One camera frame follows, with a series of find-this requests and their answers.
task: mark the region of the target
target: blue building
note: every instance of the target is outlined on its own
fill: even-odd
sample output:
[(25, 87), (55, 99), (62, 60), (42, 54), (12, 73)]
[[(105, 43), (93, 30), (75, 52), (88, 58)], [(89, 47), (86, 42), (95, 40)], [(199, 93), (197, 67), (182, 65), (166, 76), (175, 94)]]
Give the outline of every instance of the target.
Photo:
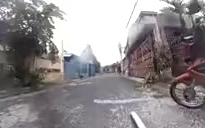
[(67, 79), (95, 76), (95, 66), (86, 50), (80, 56), (64, 55), (64, 72)]

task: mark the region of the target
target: motorcycle wheel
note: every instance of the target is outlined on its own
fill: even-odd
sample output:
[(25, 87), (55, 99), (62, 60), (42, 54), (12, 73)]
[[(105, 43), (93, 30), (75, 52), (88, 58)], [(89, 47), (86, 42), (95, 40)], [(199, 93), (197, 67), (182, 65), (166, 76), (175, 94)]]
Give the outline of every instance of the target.
[(201, 103), (194, 104), (194, 105), (190, 105), (189, 101), (187, 101), (187, 100), (183, 101), (182, 99), (180, 99), (179, 96), (176, 95), (176, 90), (177, 90), (176, 87), (177, 87), (178, 84), (181, 84), (181, 82), (173, 82), (173, 83), (171, 83), (171, 86), (170, 86), (170, 95), (171, 95), (172, 99), (177, 104), (179, 104), (181, 106), (184, 106), (184, 107), (187, 107), (187, 108), (191, 108), (191, 109), (197, 109), (197, 108), (201, 108), (201, 107), (205, 106), (205, 96), (203, 97)]

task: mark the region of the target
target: wet road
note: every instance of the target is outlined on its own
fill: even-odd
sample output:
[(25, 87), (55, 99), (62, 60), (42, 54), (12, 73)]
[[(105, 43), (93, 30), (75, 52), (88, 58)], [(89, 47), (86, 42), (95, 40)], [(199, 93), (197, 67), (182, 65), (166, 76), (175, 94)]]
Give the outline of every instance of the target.
[(205, 108), (188, 110), (136, 85), (108, 74), (0, 100), (0, 128), (133, 128), (131, 111), (148, 128), (205, 128)]

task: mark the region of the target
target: utility pole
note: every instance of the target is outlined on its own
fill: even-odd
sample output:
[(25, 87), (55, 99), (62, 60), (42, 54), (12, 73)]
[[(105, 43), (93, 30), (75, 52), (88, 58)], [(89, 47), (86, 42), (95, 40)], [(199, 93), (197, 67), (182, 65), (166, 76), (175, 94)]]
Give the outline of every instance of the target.
[(121, 57), (121, 71), (123, 71), (123, 62), (122, 62), (122, 47), (121, 47), (121, 43), (118, 44), (118, 49), (119, 49), (119, 53), (120, 53), (120, 57)]
[(61, 75), (62, 75), (62, 80), (64, 80), (65, 73), (64, 73), (64, 66), (65, 66), (65, 61), (64, 61), (64, 47), (63, 47), (63, 40), (61, 42)]

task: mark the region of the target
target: white road marking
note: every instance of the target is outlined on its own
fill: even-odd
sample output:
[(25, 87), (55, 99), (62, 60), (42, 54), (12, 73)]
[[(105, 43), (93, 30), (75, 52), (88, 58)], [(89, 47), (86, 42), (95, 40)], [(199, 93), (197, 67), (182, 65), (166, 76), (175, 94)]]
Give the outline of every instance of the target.
[(125, 99), (125, 100), (100, 100), (95, 99), (94, 103), (97, 104), (127, 104), (127, 103), (133, 103), (133, 102), (139, 102), (139, 101), (145, 101), (145, 100), (151, 100), (152, 98), (138, 98), (138, 99)]
[(136, 112), (131, 112), (131, 117), (134, 120), (137, 128), (146, 128), (146, 126), (144, 125), (144, 123), (142, 122), (142, 120), (140, 119), (140, 117), (136, 114)]

